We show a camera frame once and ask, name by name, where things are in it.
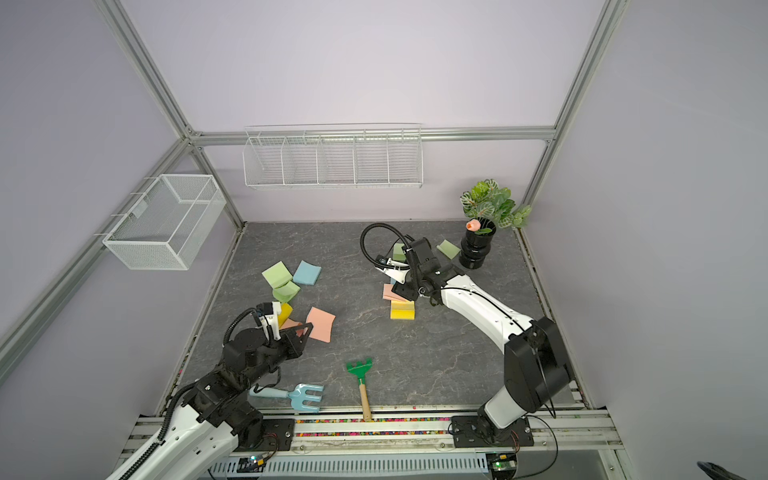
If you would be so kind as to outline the pink memo pad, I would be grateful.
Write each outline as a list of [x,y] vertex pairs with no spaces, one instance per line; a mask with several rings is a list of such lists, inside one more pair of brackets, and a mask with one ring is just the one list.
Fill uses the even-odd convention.
[[306,323],[312,325],[310,338],[320,342],[330,343],[335,319],[335,315],[317,307],[312,307],[306,318]]
[[289,319],[286,321],[286,323],[283,325],[282,328],[280,328],[280,332],[282,335],[288,334],[288,333],[294,333],[298,337],[301,337],[304,335],[305,331],[305,325],[302,322],[297,322],[292,319]]

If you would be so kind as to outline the torn green memo page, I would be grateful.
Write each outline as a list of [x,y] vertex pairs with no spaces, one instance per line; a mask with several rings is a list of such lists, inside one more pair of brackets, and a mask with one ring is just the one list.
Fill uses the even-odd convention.
[[455,244],[451,243],[448,240],[443,240],[441,243],[437,245],[436,249],[440,253],[442,253],[444,256],[446,256],[449,260],[453,260],[461,252],[461,249],[458,246],[456,246]]

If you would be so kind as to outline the torn pink memo page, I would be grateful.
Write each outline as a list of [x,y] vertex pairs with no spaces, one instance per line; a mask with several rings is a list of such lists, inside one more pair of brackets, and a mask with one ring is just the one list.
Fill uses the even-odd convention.
[[396,294],[393,291],[393,287],[394,287],[393,284],[385,284],[383,286],[382,298],[388,301],[407,302],[406,298]]

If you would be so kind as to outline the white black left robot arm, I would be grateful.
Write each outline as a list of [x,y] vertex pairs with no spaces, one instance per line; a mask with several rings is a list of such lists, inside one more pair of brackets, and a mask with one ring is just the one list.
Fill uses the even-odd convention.
[[249,391],[284,361],[300,357],[312,330],[308,324],[227,332],[217,365],[173,396],[159,430],[110,477],[196,479],[240,446],[278,446]]

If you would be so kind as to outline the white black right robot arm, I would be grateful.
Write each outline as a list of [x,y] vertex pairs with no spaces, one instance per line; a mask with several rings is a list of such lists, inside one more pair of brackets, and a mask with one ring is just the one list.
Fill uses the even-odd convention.
[[427,298],[468,320],[503,354],[503,386],[480,408],[479,425],[491,431],[509,427],[551,403],[575,380],[562,334],[544,316],[522,314],[484,291],[465,272],[442,265],[422,238],[405,248],[403,262],[379,256],[377,269],[393,279],[394,292],[407,299]]

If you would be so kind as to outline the yellow fanned memo pad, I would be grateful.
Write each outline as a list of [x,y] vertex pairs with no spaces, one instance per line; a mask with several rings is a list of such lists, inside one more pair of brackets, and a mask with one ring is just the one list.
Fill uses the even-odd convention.
[[278,326],[282,328],[286,321],[290,319],[293,308],[289,303],[280,303],[279,306],[280,312],[278,314]]

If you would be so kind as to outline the light green memo pad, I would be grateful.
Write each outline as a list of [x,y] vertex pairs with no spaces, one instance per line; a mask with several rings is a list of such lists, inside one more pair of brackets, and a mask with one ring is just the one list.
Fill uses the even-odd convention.
[[262,276],[273,290],[285,286],[293,279],[291,272],[282,261],[264,270]]

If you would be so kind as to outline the light blue memo pad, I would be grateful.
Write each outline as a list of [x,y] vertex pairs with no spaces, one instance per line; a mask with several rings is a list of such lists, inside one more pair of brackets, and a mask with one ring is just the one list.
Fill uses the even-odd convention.
[[299,285],[315,285],[322,268],[302,260],[293,274],[293,282]]

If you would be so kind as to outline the black glossy vase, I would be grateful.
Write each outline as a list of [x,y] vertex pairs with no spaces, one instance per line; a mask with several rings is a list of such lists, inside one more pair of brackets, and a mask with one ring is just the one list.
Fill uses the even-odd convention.
[[496,225],[492,220],[475,218],[469,220],[465,228],[465,235],[460,244],[459,262],[470,270],[479,269],[491,251]]

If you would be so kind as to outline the light blue garden fork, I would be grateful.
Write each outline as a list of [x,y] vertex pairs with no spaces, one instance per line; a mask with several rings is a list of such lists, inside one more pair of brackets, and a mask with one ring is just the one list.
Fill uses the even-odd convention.
[[318,413],[322,402],[324,387],[321,385],[298,384],[293,390],[275,387],[253,387],[249,394],[255,398],[284,399],[290,401],[296,412]]

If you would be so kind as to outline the green artificial plant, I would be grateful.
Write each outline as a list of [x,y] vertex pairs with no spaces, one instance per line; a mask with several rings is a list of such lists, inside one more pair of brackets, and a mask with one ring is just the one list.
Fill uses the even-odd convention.
[[518,205],[511,190],[493,179],[479,181],[463,192],[460,203],[468,219],[466,230],[479,236],[490,236],[499,229],[520,229],[532,212],[531,205]]

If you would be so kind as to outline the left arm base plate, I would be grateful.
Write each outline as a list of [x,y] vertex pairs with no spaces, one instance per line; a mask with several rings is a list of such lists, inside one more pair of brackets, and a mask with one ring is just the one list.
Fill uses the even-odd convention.
[[293,418],[266,417],[239,434],[239,445],[235,451],[288,451],[293,442],[295,426]]

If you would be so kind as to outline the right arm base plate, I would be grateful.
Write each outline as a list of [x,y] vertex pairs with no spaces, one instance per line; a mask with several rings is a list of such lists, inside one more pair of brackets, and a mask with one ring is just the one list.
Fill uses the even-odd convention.
[[477,415],[457,415],[447,428],[456,448],[503,447],[518,450],[534,445],[532,429],[526,418],[519,418],[505,428]]

